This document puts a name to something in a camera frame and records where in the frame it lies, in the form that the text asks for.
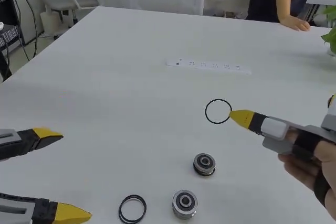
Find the person's hand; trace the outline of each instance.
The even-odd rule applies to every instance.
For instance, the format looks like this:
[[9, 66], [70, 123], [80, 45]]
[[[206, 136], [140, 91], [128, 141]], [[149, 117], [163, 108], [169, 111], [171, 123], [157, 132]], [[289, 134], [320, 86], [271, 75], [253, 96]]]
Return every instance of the person's hand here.
[[309, 31], [310, 25], [307, 21], [304, 21], [302, 19], [293, 17], [293, 16], [287, 16], [285, 18], [280, 19], [280, 24], [287, 26], [289, 28], [292, 28], [296, 31]]
[[[297, 136], [297, 132], [290, 132], [286, 139], [294, 143]], [[336, 220], [336, 146], [322, 140], [317, 145], [314, 156], [321, 162], [323, 175], [331, 187], [325, 196], [324, 203], [330, 216]], [[290, 175], [313, 190], [316, 175], [321, 169], [319, 166], [305, 163], [291, 155], [278, 157], [284, 162], [285, 170]]]

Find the black o-ring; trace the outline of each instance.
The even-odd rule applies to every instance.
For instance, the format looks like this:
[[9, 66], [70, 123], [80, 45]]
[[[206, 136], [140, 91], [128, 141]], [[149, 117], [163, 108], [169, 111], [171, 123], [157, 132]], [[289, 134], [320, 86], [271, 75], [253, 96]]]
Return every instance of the black o-ring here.
[[210, 101], [210, 102], [206, 105], [206, 107], [205, 107], [205, 117], [207, 118], [207, 120], [208, 120], [209, 122], [211, 122], [211, 123], [213, 123], [213, 124], [222, 124], [222, 123], [225, 123], [227, 120], [230, 119], [230, 116], [228, 116], [227, 119], [225, 119], [224, 121], [221, 121], [221, 122], [214, 122], [214, 121], [211, 121], [210, 118], [208, 117], [208, 114], [207, 114], [208, 107], [209, 107], [209, 105], [210, 105], [211, 103], [213, 103], [213, 102], [215, 102], [215, 101], [222, 101], [222, 102], [225, 102], [227, 105], [229, 105], [229, 107], [230, 107], [230, 111], [232, 111], [232, 106], [231, 106], [231, 104], [230, 104], [228, 101], [226, 101], [226, 100], [224, 100], [224, 99], [214, 99], [214, 100]]
[[[141, 204], [143, 205], [143, 214], [140, 218], [136, 219], [136, 220], [129, 220], [127, 219], [124, 214], [122, 213], [122, 206], [127, 202], [127, 201], [130, 201], [130, 200], [137, 200], [139, 202], [141, 202]], [[146, 201], [139, 195], [130, 195], [130, 196], [127, 196], [120, 204], [119, 206], [119, 210], [118, 210], [118, 214], [119, 214], [119, 219], [121, 220], [122, 223], [124, 224], [137, 224], [139, 223], [143, 217], [145, 216], [146, 214], [146, 211], [147, 211], [147, 204], [146, 204]]]

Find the metal bearing ring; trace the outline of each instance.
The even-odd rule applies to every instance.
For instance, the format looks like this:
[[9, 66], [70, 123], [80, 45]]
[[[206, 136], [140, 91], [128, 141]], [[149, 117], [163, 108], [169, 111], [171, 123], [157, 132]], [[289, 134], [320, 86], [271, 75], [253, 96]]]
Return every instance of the metal bearing ring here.
[[197, 198], [191, 191], [181, 190], [173, 197], [174, 214], [182, 220], [192, 218], [196, 214], [197, 207]]
[[216, 170], [216, 162], [209, 154], [200, 153], [194, 159], [194, 169], [202, 176], [210, 176]]

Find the power strip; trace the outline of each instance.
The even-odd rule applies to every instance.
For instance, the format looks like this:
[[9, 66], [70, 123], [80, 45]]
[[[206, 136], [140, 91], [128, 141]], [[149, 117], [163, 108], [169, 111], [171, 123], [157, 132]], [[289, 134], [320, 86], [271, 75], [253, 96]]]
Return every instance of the power strip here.
[[203, 70], [212, 70], [218, 72], [230, 72], [230, 73], [242, 73], [242, 74], [252, 74], [251, 69], [234, 64], [227, 64], [222, 62], [210, 62], [210, 61], [196, 61], [196, 60], [167, 60], [167, 66], [171, 67], [185, 67], [185, 68], [196, 68]]

